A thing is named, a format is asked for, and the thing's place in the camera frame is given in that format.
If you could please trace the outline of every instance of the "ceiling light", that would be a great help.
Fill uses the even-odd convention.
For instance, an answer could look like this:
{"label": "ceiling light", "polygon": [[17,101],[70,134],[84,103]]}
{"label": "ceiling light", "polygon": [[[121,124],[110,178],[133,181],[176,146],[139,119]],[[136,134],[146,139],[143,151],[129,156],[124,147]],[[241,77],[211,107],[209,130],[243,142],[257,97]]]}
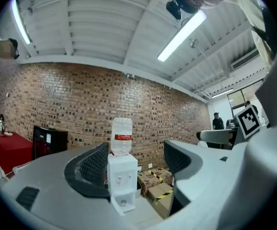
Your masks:
{"label": "ceiling light", "polygon": [[232,90],[233,90],[233,89],[230,89],[230,90],[227,90],[227,91],[222,92],[222,93],[220,93],[220,94],[214,95],[214,96],[212,96],[212,98],[215,98],[215,97],[217,97],[217,96],[220,96],[220,95],[226,94],[226,93],[228,93],[228,92],[231,92]]}
{"label": "ceiling light", "polygon": [[178,30],[157,59],[162,62],[167,60],[167,58],[177,49],[177,47],[179,47],[181,43],[183,43],[184,40],[206,20],[206,18],[206,14],[202,10],[196,13]]}
{"label": "ceiling light", "polygon": [[14,15],[15,21],[17,23],[18,29],[19,29],[20,33],[22,34],[24,41],[26,42],[26,44],[30,44],[31,41],[30,41],[28,34],[23,26],[23,23],[22,23],[22,20],[21,20],[19,11],[18,11],[18,6],[17,6],[16,0],[11,1],[11,7],[12,7],[13,15]]}

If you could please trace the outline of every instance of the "black cabinet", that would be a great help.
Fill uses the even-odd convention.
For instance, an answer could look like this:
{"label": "black cabinet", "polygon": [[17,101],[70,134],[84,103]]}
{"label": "black cabinet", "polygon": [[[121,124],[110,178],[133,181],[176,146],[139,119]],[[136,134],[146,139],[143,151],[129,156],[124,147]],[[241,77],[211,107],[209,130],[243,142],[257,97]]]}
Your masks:
{"label": "black cabinet", "polygon": [[33,159],[67,150],[67,131],[34,126]]}

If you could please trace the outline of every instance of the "water bottle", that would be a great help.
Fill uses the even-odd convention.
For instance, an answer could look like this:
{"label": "water bottle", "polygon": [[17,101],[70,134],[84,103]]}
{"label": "water bottle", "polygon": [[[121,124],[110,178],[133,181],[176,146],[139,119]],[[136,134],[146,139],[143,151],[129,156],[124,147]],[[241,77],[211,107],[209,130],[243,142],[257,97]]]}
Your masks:
{"label": "water bottle", "polygon": [[125,156],[132,148],[132,120],[116,117],[111,128],[111,150],[115,156]]}

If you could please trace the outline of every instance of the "yellow and black tape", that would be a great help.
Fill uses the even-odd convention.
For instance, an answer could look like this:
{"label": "yellow and black tape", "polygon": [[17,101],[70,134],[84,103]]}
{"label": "yellow and black tape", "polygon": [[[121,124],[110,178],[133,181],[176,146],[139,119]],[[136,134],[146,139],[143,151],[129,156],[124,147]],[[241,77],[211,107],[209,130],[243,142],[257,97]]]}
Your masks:
{"label": "yellow and black tape", "polygon": [[152,174],[154,177],[156,177],[159,181],[160,181],[160,183],[162,183],[163,182],[163,178],[161,178],[161,177],[159,177],[157,174],[155,174],[154,172],[152,172],[152,171],[148,171],[150,174]]}
{"label": "yellow and black tape", "polygon": [[173,192],[173,190],[169,190],[168,192],[164,193],[163,195],[161,195],[160,197],[157,197],[156,200],[159,200],[161,198],[164,198],[166,196],[168,196],[169,194],[171,194]]}

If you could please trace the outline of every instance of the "air conditioner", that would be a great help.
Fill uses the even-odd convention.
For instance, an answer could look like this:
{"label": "air conditioner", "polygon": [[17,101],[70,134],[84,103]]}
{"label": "air conditioner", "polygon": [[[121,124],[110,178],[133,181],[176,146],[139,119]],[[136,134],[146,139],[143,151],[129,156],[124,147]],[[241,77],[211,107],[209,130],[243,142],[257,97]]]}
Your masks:
{"label": "air conditioner", "polygon": [[254,50],[252,50],[248,54],[244,55],[237,61],[234,61],[231,64],[231,67],[233,70],[239,69],[240,67],[242,67],[243,65],[245,65],[246,63],[248,63],[249,61],[253,60],[254,58],[256,58],[258,56],[259,56],[259,52],[258,52],[257,48],[255,48]]}

